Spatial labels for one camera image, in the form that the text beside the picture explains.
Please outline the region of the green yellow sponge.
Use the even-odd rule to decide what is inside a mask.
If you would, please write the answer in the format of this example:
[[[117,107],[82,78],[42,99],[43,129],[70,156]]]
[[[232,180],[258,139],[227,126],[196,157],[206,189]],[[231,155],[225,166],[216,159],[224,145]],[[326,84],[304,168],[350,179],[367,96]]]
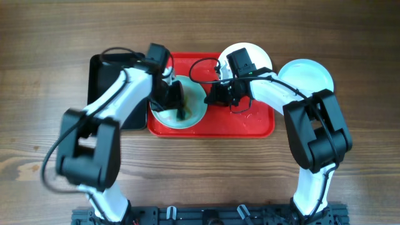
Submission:
[[[184,95],[179,103],[179,107],[176,113],[176,119],[178,121],[188,120],[192,116],[190,103],[190,95]]]

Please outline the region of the light blue plate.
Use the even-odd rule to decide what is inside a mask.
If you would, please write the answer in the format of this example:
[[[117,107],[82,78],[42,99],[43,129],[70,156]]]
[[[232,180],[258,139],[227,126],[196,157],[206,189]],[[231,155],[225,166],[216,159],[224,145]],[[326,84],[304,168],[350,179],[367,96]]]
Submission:
[[[285,64],[278,77],[299,89],[319,92],[328,89],[334,92],[334,82],[329,71],[310,59],[295,59]]]
[[[173,129],[186,129],[196,125],[205,115],[208,105],[204,103],[206,92],[203,87],[192,82],[187,76],[176,76],[176,81],[180,81],[183,87],[184,95],[190,95],[190,109],[192,116],[185,121],[176,119],[177,109],[156,112],[151,110],[152,115],[162,125]]]

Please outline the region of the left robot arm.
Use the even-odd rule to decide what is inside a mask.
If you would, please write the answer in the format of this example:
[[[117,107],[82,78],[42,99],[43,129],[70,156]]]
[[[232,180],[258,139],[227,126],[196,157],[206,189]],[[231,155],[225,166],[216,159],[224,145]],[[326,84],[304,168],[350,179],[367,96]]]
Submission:
[[[116,183],[121,165],[121,127],[136,106],[148,99],[152,110],[175,109],[183,119],[184,92],[179,81],[172,82],[172,55],[159,44],[150,44],[147,54],[134,53],[127,63],[106,61],[118,66],[120,75],[96,101],[62,117],[56,172],[90,200],[94,223],[135,224],[131,203]]]

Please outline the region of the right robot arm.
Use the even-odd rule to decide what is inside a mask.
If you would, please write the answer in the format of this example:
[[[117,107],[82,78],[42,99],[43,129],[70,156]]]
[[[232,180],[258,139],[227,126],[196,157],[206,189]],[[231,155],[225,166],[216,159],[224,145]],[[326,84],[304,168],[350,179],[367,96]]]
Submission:
[[[334,91],[313,75],[279,77],[257,45],[232,45],[216,61],[219,79],[211,81],[204,102],[232,108],[248,97],[284,116],[289,148],[300,167],[292,201],[303,223],[316,220],[328,206],[333,173],[353,146]]]

